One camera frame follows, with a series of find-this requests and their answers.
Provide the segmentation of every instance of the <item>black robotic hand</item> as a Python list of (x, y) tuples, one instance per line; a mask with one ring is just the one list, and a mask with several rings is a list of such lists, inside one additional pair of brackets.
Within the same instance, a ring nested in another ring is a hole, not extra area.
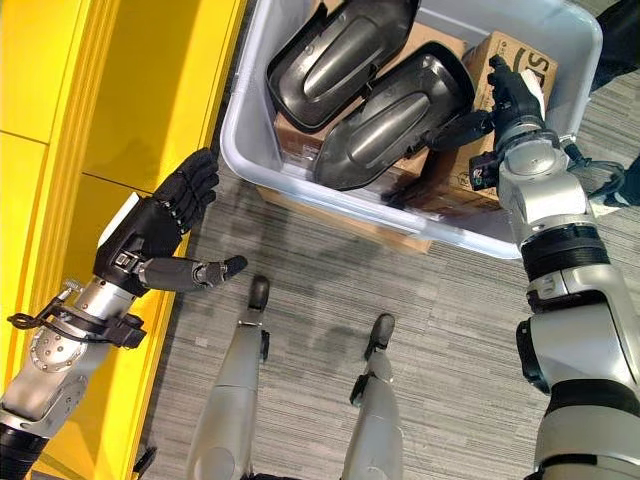
[(215, 286), (247, 261), (201, 263), (172, 255), (216, 198), (218, 164), (207, 148), (191, 154), (150, 197), (141, 198), (100, 245), (93, 273), (140, 297), (150, 288), (188, 291)]
[(522, 75), (512, 72), (500, 55), (489, 59), (489, 65), (494, 69), (487, 77), (489, 85), (493, 86), (493, 123), (496, 130), (496, 142), (502, 134), (517, 122), (532, 122), (544, 128), (540, 102), (529, 91)]

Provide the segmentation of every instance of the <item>gray carpet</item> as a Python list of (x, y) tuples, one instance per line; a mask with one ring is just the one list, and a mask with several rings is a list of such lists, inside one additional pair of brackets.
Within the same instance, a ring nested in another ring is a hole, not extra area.
[[(598, 13), (610, 2), (590, 0)], [(640, 149), (640, 74), (594, 95), (580, 131), (587, 156), (629, 164)], [(146, 419), (158, 447), (148, 480), (183, 478), (195, 423), (245, 308), (254, 273), (272, 282), (271, 354), (261, 369), (256, 471), (338, 479), (358, 411), (348, 403), (381, 312), (404, 424), (405, 479), (522, 479), (547, 398), (521, 377), (515, 327), (529, 310), (520, 264), (444, 244), (408, 256), (265, 204), (225, 167), (219, 199), (189, 255), (245, 255), (210, 293), (178, 298)], [(612, 261), (640, 310), (640, 212), (601, 221)]]

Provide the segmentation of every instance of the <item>yellow cabinet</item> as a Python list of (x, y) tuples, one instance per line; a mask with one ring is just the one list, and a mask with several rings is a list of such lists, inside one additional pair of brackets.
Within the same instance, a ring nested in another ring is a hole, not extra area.
[[(3, 317), (37, 313), (66, 276), (87, 281), (98, 236), (131, 191), (153, 191), (211, 145), (245, 4), (3, 2)], [(152, 292), (136, 302), (147, 337), (135, 350), (114, 348), (37, 470), (134, 476), (172, 301)], [(4, 391), (29, 335), (0, 325)]]

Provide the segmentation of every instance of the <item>robot forearm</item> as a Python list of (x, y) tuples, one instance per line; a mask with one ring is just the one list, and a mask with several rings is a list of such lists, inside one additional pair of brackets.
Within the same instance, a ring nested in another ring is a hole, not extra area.
[[(212, 287), (246, 266), (244, 257), (201, 263), (173, 258), (182, 235), (215, 194), (217, 165), (209, 150), (191, 155), (147, 198), (125, 203), (103, 234), (94, 277), (67, 288), (36, 316), (16, 314), (17, 328), (40, 327), (29, 357), (0, 404), (0, 478), (21, 479), (79, 403), (110, 345), (136, 348), (143, 322), (128, 313), (148, 289)], [(73, 306), (65, 300), (81, 293)]]
[(518, 351), (527, 380), (551, 394), (528, 479), (640, 478), (640, 322), (556, 134), (520, 76), (492, 66), (498, 195), (534, 312)]

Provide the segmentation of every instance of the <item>black joint cover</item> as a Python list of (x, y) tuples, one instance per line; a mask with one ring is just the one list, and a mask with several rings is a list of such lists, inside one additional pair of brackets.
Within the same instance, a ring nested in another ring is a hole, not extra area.
[(605, 379), (567, 380), (551, 388), (545, 416), (564, 407), (593, 405), (609, 407), (640, 418), (640, 402), (629, 387)]

